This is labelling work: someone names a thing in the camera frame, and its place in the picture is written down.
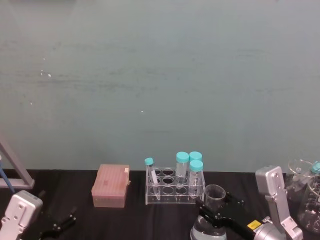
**teal cap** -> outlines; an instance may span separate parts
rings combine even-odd
[[[154,164],[154,159],[153,159],[152,157],[148,157],[148,158],[146,158],[146,159],[144,160],[144,164],[145,164],[146,166],[151,165],[151,164]]]
[[[178,163],[187,163],[189,162],[189,154],[184,151],[180,151],[176,154],[175,159]]]
[[[193,172],[199,172],[204,169],[204,163],[200,160],[190,161],[190,170]]]
[[[202,161],[201,152],[192,151],[192,152],[190,152],[189,156],[190,156],[190,161],[192,161],[192,160],[200,160],[200,161]]]
[[[312,165],[311,172],[314,174],[320,174],[320,161],[315,161]]]

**teal wall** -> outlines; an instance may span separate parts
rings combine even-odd
[[[28,168],[320,157],[318,0],[0,0],[0,132]]]

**black table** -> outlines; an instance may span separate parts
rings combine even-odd
[[[6,171],[15,177],[12,170]],[[56,219],[64,218],[77,207],[76,225],[59,240],[188,240],[198,215],[193,204],[145,205],[145,172],[131,171],[125,208],[95,208],[91,188],[97,171],[31,170],[35,186],[31,193],[46,191],[43,210]],[[205,172],[206,184],[217,184],[245,201],[246,208],[262,219],[269,215],[268,205],[259,195],[254,173]],[[11,193],[0,189],[0,217],[4,216]],[[305,240],[320,235],[303,231]],[[241,240],[227,229],[228,240]]]

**yellow label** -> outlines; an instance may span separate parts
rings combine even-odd
[[[254,220],[253,222],[250,222],[247,226],[248,226],[248,228],[255,230],[260,225],[261,225],[260,222],[258,222],[257,220]]]

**clear acrylic rack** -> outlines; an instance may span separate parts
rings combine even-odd
[[[176,178],[174,167],[155,167],[157,184],[153,184],[148,170],[145,174],[145,204],[194,204],[196,199],[205,198],[205,178],[203,172],[197,185],[196,195],[189,195],[189,172],[186,177]]]

